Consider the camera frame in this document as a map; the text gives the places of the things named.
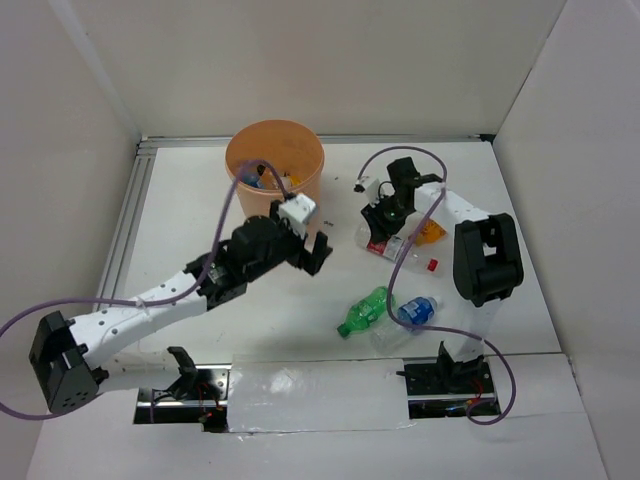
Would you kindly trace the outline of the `red label clear water bottle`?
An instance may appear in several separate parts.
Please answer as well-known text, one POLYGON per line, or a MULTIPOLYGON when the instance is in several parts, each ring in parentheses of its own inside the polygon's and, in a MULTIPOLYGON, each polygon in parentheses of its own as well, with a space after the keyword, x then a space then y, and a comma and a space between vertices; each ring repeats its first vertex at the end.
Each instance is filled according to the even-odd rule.
MULTIPOLYGON (((408 240, 397 235, 391 236, 388 240, 374 242, 368 224, 363 221, 356 228, 355 243, 361 249, 385 258, 394 264, 398 264, 401 253, 404 251, 408 240)), ((436 274, 441 266, 440 261, 433 253, 425 247, 412 245, 402 263, 402 267, 421 274, 436 274)))

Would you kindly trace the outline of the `green plastic bottle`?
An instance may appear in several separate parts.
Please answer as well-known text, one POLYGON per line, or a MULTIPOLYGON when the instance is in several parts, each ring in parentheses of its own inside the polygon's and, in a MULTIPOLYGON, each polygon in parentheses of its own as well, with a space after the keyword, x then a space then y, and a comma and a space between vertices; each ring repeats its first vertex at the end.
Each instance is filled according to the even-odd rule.
POLYGON ((374 288, 366 297, 352 305, 343 320, 336 327, 341 338, 348 338, 368 330, 387 311, 388 288, 374 288))

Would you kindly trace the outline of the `yellow cap clear bottle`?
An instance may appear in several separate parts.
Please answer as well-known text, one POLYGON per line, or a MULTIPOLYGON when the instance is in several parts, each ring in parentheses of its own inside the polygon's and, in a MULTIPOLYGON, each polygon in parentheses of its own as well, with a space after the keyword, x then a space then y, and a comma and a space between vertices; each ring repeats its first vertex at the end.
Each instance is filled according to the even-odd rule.
POLYGON ((279 189, 280 186, 283 186, 286 190, 291 190, 294 187, 297 187, 301 184, 301 180, 295 176, 290 174, 278 174, 272 176, 272 185, 274 189, 279 189))

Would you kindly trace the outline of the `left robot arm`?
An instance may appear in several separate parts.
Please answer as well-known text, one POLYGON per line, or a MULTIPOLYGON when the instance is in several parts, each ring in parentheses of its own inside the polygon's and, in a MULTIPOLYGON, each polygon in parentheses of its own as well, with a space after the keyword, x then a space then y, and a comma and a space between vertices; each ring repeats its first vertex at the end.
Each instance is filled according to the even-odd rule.
POLYGON ((126 347, 178 321, 200 316, 245 294, 248 285, 288 263, 315 275, 331 254, 327 236, 317 233, 305 247, 317 211, 304 194, 274 200, 266 216, 252 216, 222 241, 213 258, 201 255, 159 286, 131 300, 67 319, 44 316, 29 353, 50 413, 68 414, 100 394, 127 388, 141 373, 175 399, 189 397, 203 380, 186 350, 170 346, 150 359, 125 358, 126 347))

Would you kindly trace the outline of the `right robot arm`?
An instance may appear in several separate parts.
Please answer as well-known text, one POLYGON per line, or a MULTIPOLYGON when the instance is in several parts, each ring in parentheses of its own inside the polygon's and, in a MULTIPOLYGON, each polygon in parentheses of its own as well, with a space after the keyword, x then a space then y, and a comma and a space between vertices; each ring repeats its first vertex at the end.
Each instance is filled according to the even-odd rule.
POLYGON ((410 157, 403 157, 388 164, 387 174, 392 194, 385 194, 383 182, 364 170, 354 186, 367 197, 361 210, 369 231, 366 244, 380 246, 401 265, 429 220, 448 233, 452 280, 465 304, 462 326, 441 329, 460 341, 441 344, 436 379, 444 390, 457 392, 481 368, 484 337, 501 302, 524 280, 515 222, 507 213, 491 214, 453 192, 446 167, 440 175, 421 174, 410 157))

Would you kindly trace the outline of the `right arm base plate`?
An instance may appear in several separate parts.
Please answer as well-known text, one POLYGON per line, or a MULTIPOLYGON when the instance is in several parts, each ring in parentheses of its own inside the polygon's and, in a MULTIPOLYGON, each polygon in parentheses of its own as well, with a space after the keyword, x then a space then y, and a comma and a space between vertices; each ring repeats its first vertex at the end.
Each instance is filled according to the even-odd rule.
POLYGON ((445 381, 435 359, 405 362, 396 372, 406 386, 411 420, 465 417, 473 406, 473 417, 501 413, 489 364, 484 361, 476 373, 445 381))

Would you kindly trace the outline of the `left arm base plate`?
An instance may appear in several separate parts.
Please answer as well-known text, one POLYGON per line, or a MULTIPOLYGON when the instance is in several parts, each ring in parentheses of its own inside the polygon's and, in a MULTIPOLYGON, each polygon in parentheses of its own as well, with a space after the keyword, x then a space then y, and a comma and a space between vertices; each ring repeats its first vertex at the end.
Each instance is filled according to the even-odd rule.
POLYGON ((227 433, 231 364, 198 365, 193 389, 179 399, 168 391, 138 391, 134 425, 192 425, 203 432, 227 433))

